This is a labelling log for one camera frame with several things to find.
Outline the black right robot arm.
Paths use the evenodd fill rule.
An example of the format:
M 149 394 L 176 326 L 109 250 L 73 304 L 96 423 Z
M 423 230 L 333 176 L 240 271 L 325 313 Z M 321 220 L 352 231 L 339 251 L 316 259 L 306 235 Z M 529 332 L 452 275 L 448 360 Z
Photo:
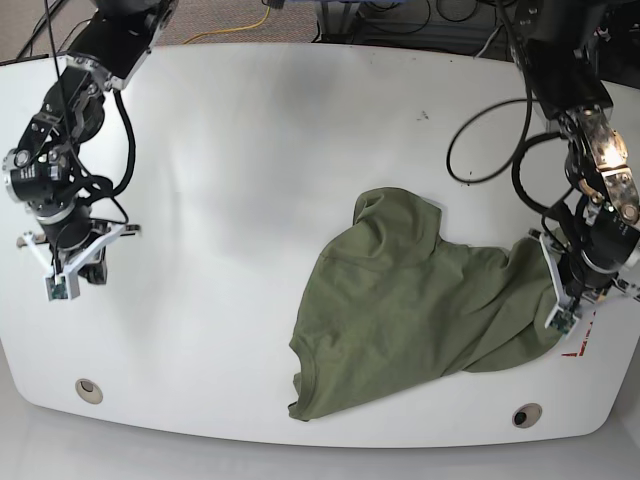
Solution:
M 16 148 L 2 163 L 9 197 L 35 217 L 41 234 L 23 234 L 45 269 L 51 301 L 73 300 L 81 279 L 107 281 L 106 249 L 122 236 L 140 232 L 127 216 L 96 218 L 95 203 L 116 202 L 129 186 L 136 163 L 136 141 L 122 92 L 151 54 L 175 10 L 175 1 L 98 1 L 88 25 L 64 51 L 64 67 Z M 119 182 L 94 175 L 79 158 L 82 144 L 94 138 L 105 120 L 107 93 L 114 97 L 127 139 L 125 171 Z

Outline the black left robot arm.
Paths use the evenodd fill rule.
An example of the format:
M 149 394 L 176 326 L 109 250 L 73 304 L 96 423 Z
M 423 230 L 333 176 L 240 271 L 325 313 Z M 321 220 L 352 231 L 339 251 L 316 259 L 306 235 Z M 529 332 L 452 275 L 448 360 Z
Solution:
M 609 123 L 613 101 L 598 78 L 588 44 L 598 31 L 606 1 L 520 1 L 514 23 L 514 61 L 538 102 L 546 133 L 526 141 L 535 145 L 564 139 L 564 171 L 579 194 L 575 208 L 563 199 L 542 206 L 524 192 L 522 161 L 512 164 L 514 189 L 521 200 L 554 220 L 534 236 L 547 262 L 556 303 L 546 325 L 569 334 L 582 316 L 582 303 L 597 303 L 611 287 L 630 290 L 620 274 L 639 262 L 639 190 L 628 164 L 622 136 Z

